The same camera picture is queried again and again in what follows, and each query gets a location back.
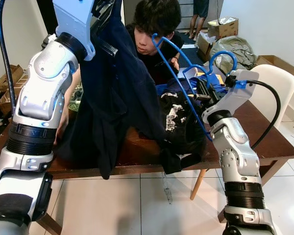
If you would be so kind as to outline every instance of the plastic bag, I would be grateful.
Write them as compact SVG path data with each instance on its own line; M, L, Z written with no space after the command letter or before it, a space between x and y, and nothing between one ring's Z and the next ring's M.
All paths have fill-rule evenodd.
M248 42L238 36L225 37L216 42L211 48L209 58L211 58L218 51L227 50L233 52L237 57L237 68L243 70L250 70L256 63L257 57ZM224 73L229 73L233 67L233 61L228 55L220 55L214 60L216 65Z

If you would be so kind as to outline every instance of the chair leg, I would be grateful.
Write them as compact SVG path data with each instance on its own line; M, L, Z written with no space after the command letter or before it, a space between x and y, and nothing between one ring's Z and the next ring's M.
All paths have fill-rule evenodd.
M196 196L196 193L197 193L197 191L199 189L200 183L201 183L202 179L204 178L204 175L205 175L206 171L207 171L207 169L200 170L200 174L199 174L199 176L197 178L195 187L194 187L193 192L191 194L191 200L194 200L194 198Z
M51 235L61 235L62 227L55 222L50 215L46 214L43 218L38 220L37 223Z

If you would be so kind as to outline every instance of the white wall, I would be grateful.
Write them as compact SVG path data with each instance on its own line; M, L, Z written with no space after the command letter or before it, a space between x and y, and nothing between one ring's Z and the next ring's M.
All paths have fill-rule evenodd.
M25 69L31 57L40 51L46 36L37 21L31 0L6 0L3 9L3 33L10 64ZM0 77L5 73L0 50Z
M239 36L256 55L276 55L294 66L294 0L224 0L223 16L239 18Z

